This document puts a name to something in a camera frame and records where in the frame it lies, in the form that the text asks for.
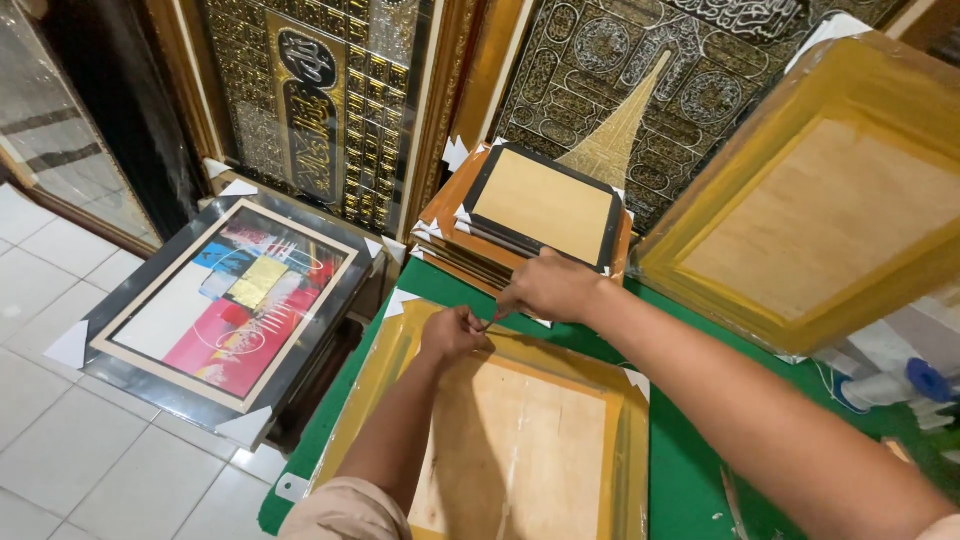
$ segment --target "green table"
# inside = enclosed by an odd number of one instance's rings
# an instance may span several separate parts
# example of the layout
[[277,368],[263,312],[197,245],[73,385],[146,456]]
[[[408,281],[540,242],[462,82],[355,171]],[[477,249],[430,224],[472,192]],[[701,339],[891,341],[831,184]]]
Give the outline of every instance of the green table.
[[[412,259],[396,286],[443,306],[469,305],[481,318],[493,314],[493,299],[436,268]],[[955,500],[960,500],[960,481],[923,441],[914,416],[906,406],[877,409],[858,416],[833,402],[812,362],[790,366],[759,347],[748,343],[685,307],[668,300],[638,282],[627,280],[624,286],[646,302],[678,319],[719,338],[737,351],[755,359],[778,375],[797,385],[818,404],[836,412],[846,421],[873,438],[898,436],[924,471]],[[364,358],[383,320],[380,309],[357,350],[333,382],[316,414],[303,433],[297,450],[290,456],[284,473],[309,479],[320,460],[349,391],[363,366]],[[620,364],[623,357],[596,333],[580,325],[554,325],[549,330],[522,316],[514,315],[504,326],[563,345],[595,358]],[[733,522],[720,477],[721,459],[681,412],[660,391],[651,389],[650,405],[650,536],[653,540],[732,537]],[[737,481],[741,511],[752,538],[773,538],[777,531],[784,538],[802,535],[776,508],[767,503],[742,479]],[[276,535],[293,504],[271,490],[260,508],[260,526]]]

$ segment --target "beige sleeve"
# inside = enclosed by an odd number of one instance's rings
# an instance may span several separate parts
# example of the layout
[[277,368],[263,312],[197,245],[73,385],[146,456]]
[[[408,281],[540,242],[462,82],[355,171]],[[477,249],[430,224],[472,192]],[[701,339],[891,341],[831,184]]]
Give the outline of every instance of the beige sleeve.
[[361,479],[333,479],[297,503],[280,526],[279,540],[411,540],[399,506]]
[[960,538],[960,514],[948,516],[933,524],[917,540],[956,540]]

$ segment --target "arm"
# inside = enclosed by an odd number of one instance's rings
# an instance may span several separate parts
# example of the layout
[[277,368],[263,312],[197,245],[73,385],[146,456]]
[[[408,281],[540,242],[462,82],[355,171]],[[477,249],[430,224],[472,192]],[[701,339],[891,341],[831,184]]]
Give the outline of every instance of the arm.
[[514,273],[498,304],[597,331],[810,536],[912,540],[957,511],[786,381],[549,248]]
[[441,375],[458,358],[489,342],[467,306],[435,313],[423,327],[420,352],[384,394],[357,434],[336,477],[364,479],[403,510],[417,491]]

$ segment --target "forearm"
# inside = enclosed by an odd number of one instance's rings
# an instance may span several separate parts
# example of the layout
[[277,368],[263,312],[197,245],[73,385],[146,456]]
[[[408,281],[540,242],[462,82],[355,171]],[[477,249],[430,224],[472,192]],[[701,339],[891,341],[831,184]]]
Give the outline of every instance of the forearm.
[[761,365],[621,288],[600,288],[587,324],[811,536],[912,539],[956,511],[913,467]]
[[417,355],[357,434],[337,477],[364,479],[410,513],[440,380],[439,359]]

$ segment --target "hand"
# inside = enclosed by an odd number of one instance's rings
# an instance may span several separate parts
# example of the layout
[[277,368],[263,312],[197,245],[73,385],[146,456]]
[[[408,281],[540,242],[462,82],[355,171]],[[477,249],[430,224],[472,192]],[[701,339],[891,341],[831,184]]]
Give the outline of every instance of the hand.
[[515,270],[510,285],[496,299],[496,310],[532,310],[549,321],[585,323],[590,306],[607,278],[550,248],[540,249]]
[[490,339],[481,332],[482,329],[483,324],[468,306],[448,307],[426,320],[420,338],[420,353],[447,367],[471,351],[490,347]]

